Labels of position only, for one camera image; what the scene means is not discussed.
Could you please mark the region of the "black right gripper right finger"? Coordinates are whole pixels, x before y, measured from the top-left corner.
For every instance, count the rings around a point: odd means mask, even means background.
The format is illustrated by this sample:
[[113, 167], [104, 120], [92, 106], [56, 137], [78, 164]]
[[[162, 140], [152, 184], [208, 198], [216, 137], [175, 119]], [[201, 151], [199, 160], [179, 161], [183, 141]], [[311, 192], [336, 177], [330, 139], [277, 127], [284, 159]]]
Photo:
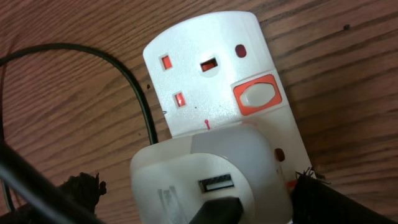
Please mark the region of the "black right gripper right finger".
[[296, 224], [395, 224], [312, 177], [312, 169], [296, 173], [291, 193]]

